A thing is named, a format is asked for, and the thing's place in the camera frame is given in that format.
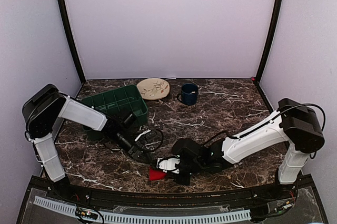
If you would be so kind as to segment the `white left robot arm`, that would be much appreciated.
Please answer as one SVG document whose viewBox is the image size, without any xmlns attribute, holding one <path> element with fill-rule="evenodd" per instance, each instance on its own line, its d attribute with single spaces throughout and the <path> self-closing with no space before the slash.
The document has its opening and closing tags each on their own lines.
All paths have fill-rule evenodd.
<svg viewBox="0 0 337 224">
<path fill-rule="evenodd" d="M 66 119 L 101 132 L 131 158 L 138 160 L 146 149 L 131 129 L 147 123 L 148 108 L 138 88 L 128 85 L 89 96 L 81 101 L 61 93 L 53 84 L 43 87 L 22 108 L 25 133 L 33 143 L 38 161 L 55 182 L 53 191 L 63 201 L 74 197 L 74 188 L 65 181 L 52 132 L 57 119 Z"/>
</svg>

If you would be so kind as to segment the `red white sock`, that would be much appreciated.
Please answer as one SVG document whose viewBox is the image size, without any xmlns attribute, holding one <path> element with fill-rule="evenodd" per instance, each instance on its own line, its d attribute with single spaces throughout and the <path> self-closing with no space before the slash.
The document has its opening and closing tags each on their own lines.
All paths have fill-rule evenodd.
<svg viewBox="0 0 337 224">
<path fill-rule="evenodd" d="M 167 176 L 167 173 L 161 171 L 161 170 L 156 170 L 152 167 L 149 169 L 149 180 L 150 181 L 155 181 L 155 180 L 162 180 Z"/>
</svg>

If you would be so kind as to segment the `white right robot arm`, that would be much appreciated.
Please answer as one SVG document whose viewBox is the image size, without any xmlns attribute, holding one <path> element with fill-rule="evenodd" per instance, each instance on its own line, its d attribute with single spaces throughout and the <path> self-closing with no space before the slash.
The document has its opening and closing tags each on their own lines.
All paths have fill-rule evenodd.
<svg viewBox="0 0 337 224">
<path fill-rule="evenodd" d="M 317 104 L 300 104 L 284 98 L 278 105 L 264 120 L 236 135 L 224 131 L 224 138 L 213 136 L 203 144 L 191 138 L 179 139 L 172 147 L 178 160 L 172 171 L 174 181 L 189 185 L 193 174 L 221 172 L 267 147 L 288 142 L 287 153 L 276 173 L 277 182 L 269 187 L 269 196 L 281 199 L 288 193 L 289 185 L 295 183 L 309 156 L 323 147 L 325 124 L 318 120 L 315 110 L 321 107 Z"/>
</svg>

